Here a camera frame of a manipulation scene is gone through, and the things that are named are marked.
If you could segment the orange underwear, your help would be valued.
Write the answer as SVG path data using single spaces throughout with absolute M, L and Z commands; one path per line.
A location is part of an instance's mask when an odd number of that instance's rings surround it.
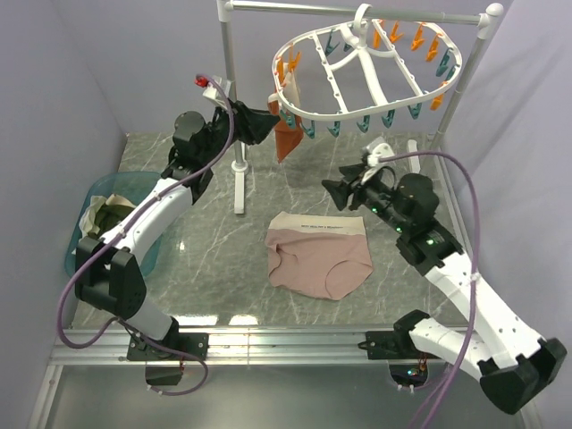
M 293 71 L 289 71 L 282 83 L 283 94 L 296 106 L 300 107 L 299 87 Z M 291 128 L 286 121 L 280 120 L 274 127 L 277 160 L 280 164 L 303 139 L 304 132 L 300 128 L 301 119 L 295 116 L 295 127 Z

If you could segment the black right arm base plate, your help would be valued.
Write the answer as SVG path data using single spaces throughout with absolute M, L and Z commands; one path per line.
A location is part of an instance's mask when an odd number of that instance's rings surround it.
M 404 359 L 414 350 L 410 338 L 397 331 L 367 331 L 365 350 L 369 360 Z

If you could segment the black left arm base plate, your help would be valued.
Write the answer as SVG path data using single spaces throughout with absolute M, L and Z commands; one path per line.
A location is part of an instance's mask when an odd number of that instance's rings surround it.
M 128 361 L 171 361 L 206 359 L 209 335 L 206 332 L 183 332 L 168 335 L 163 341 L 133 334 L 127 350 Z

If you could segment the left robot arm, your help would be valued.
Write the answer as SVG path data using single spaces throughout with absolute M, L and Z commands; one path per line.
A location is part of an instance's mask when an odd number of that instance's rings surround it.
M 240 101 L 216 107 L 210 121 L 188 111 L 175 121 L 168 164 L 150 193 L 99 238 L 76 247 L 77 299 L 103 310 L 139 334 L 161 359 L 184 349 L 179 324 L 147 295 L 139 264 L 164 231 L 206 191 L 212 167 L 235 141 L 262 143 L 279 122 L 266 110 Z

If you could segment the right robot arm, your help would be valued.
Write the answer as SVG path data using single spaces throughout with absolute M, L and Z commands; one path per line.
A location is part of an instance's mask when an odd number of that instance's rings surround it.
M 544 339 L 493 290 L 471 272 L 471 259 L 456 238 L 434 217 L 439 198 L 430 178 L 408 173 L 393 186 L 383 182 L 384 168 L 343 166 L 339 181 L 324 180 L 340 210 L 361 206 L 398 234 L 402 257 L 437 287 L 464 316 L 475 317 L 474 336 L 467 340 L 421 310 L 394 325 L 394 347 L 404 357 L 419 351 L 460 368 L 476 379 L 488 400 L 514 415 L 553 382 L 567 355 L 556 338 Z

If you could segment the white oval clip hanger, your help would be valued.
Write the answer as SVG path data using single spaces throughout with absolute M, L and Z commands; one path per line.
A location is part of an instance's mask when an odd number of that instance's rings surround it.
M 425 60 L 430 63 L 443 48 L 443 56 L 437 66 L 435 76 L 442 82 L 435 89 L 423 89 L 417 82 L 415 74 L 407 67 L 400 54 L 397 42 L 402 37 L 399 32 L 399 22 L 395 21 L 390 32 L 383 27 L 382 19 L 367 19 L 366 13 L 370 4 L 361 4 L 354 14 L 352 21 L 331 25 L 321 29 L 313 29 L 291 39 L 282 46 L 272 60 L 272 75 L 274 92 L 268 97 L 267 103 L 277 106 L 277 112 L 282 120 L 291 127 L 295 127 L 295 116 L 301 119 L 300 128 L 309 138 L 315 136 L 315 125 L 318 122 L 332 122 L 328 131 L 337 137 L 340 134 L 343 121 L 354 120 L 357 128 L 366 133 L 369 130 L 371 117 L 379 114 L 382 124 L 390 128 L 395 113 L 400 108 L 408 110 L 413 119 L 419 117 L 425 102 L 430 103 L 430 109 L 436 110 L 444 99 L 446 92 L 460 76 L 463 65 L 462 54 L 447 33 L 433 22 L 419 21 L 416 34 L 411 42 L 410 50 L 415 52 L 425 42 L 424 31 L 433 33 L 433 41 L 429 46 Z M 324 72 L 328 89 L 332 91 L 334 100 L 333 112 L 323 114 L 310 112 L 301 106 L 296 107 L 284 94 L 282 83 L 288 72 L 294 72 L 299 66 L 301 53 L 296 49 L 302 42 L 314 45 L 314 51 Z M 398 99 L 389 99 L 382 87 L 378 70 L 374 61 L 382 60 L 384 63 L 394 65 L 400 72 L 412 91 L 410 96 Z M 342 95 L 341 87 L 336 80 L 336 73 L 351 66 L 359 65 L 365 78 L 366 87 L 371 100 L 365 105 L 351 109 Z

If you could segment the pink underwear white waistband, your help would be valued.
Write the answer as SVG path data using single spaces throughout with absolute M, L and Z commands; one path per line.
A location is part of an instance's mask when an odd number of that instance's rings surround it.
M 280 212 L 265 245 L 270 283 L 314 299 L 339 301 L 374 271 L 361 216 Z

